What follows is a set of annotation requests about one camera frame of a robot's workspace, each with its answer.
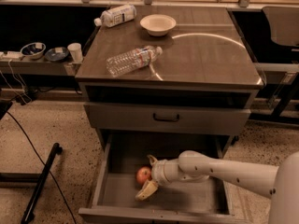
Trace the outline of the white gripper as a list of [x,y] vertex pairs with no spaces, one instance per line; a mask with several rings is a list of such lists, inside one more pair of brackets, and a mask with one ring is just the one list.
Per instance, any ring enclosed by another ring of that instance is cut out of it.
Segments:
[[147,200],[159,186],[169,186],[174,182],[193,183],[204,182],[209,179],[208,175],[190,176],[184,173],[178,166],[178,159],[157,160],[154,156],[148,155],[149,164],[151,165],[151,178],[147,180],[142,189],[136,194],[137,201]]

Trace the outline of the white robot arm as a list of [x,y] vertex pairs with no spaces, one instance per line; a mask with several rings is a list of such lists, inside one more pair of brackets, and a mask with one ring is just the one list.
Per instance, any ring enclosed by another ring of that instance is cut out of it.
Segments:
[[271,200],[268,224],[299,224],[299,153],[279,166],[209,158],[187,150],[173,160],[149,156],[151,179],[136,194],[148,199],[159,187],[173,182],[203,181],[212,176]]

